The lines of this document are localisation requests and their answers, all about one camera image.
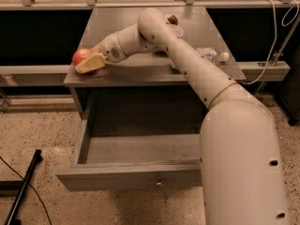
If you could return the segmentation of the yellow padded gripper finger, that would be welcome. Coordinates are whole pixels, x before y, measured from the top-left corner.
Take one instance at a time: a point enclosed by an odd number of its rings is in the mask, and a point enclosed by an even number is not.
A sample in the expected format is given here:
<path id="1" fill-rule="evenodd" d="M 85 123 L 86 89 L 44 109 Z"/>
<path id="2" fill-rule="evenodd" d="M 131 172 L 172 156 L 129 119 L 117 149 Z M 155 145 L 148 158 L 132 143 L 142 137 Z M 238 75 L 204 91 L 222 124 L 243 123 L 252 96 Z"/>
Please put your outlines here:
<path id="1" fill-rule="evenodd" d="M 101 44 L 97 44 L 95 45 L 92 49 L 91 49 L 92 52 L 96 52 L 96 53 L 100 53 L 101 52 Z"/>
<path id="2" fill-rule="evenodd" d="M 105 58 L 99 53 L 91 53 L 86 59 L 84 59 L 75 70 L 78 73 L 86 74 L 105 67 Z"/>

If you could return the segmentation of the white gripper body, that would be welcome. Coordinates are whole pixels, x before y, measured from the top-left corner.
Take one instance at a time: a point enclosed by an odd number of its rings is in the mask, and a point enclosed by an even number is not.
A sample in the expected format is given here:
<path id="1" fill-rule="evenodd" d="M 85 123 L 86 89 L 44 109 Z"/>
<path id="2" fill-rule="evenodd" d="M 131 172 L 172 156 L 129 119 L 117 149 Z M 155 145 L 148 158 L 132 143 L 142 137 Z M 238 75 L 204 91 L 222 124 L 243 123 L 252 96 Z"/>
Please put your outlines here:
<path id="1" fill-rule="evenodd" d="M 121 47 L 117 33 L 106 36 L 101 41 L 100 49 L 107 60 L 112 63 L 118 63 L 128 58 Z"/>

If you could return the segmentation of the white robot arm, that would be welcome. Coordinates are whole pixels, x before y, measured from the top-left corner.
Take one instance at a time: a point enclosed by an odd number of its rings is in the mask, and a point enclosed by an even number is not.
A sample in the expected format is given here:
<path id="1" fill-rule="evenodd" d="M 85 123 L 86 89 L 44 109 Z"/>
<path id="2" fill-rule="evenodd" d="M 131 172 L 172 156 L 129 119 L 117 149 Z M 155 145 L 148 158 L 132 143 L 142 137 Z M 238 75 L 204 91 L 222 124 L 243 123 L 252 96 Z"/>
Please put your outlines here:
<path id="1" fill-rule="evenodd" d="M 276 122 L 243 86 L 182 38 L 177 18 L 145 9 L 136 23 L 73 54 L 84 74 L 162 51 L 207 108 L 200 135 L 206 225 L 290 225 Z"/>

